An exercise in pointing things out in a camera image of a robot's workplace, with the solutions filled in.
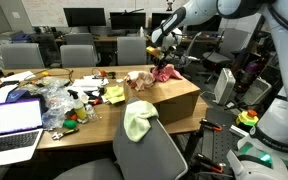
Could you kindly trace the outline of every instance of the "laptop screen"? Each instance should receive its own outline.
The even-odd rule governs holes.
[[[0,104],[0,134],[25,131],[42,126],[38,99]]]

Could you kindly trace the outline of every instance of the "machine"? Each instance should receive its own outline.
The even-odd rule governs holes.
[[[178,44],[181,35],[173,31],[177,27],[202,23],[215,13],[235,19],[256,12],[269,24],[284,88],[250,135],[238,142],[239,151],[229,151],[227,158],[236,179],[288,179],[288,0],[190,0],[155,29],[151,39],[167,51]]]

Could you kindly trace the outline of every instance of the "laptop keyboard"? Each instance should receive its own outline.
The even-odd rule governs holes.
[[[38,131],[1,137],[0,138],[0,152],[11,150],[11,149],[32,146],[35,142],[37,135],[38,135]]]

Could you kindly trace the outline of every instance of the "computer monitor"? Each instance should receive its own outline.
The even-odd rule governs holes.
[[[219,27],[220,27],[221,20],[222,20],[221,16],[215,15],[211,19],[209,19],[208,21],[206,21],[202,24],[187,26],[186,31],[188,33],[199,32],[199,31],[217,32]]]
[[[110,17],[112,30],[145,28],[145,13],[111,12]]]
[[[64,8],[69,27],[106,26],[104,8]]]
[[[152,13],[152,24],[151,29],[156,29],[163,20],[166,20],[168,17],[170,17],[170,13]]]

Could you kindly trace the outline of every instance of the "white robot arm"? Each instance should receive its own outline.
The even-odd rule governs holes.
[[[272,162],[271,165],[276,166],[281,164],[280,162],[284,165],[282,163],[279,167],[272,167],[270,171],[265,171],[263,168],[267,167],[250,160],[241,161],[230,151],[227,157],[235,177],[236,179],[288,179],[286,168],[288,167],[288,0],[191,0],[154,30],[152,42],[156,46],[168,47],[169,44],[164,40],[168,37],[173,38],[173,41],[169,40],[169,42],[175,42],[176,34],[172,34],[173,29],[182,25],[200,24],[216,12],[227,19],[241,18],[256,12],[266,18],[278,54],[284,83],[280,95],[287,99],[286,101],[275,99],[257,125],[252,128],[250,136],[238,143],[239,149],[246,144],[251,144],[252,148],[246,154],[253,152],[256,156],[258,152],[265,152],[271,155],[272,161],[278,161],[278,163]]]

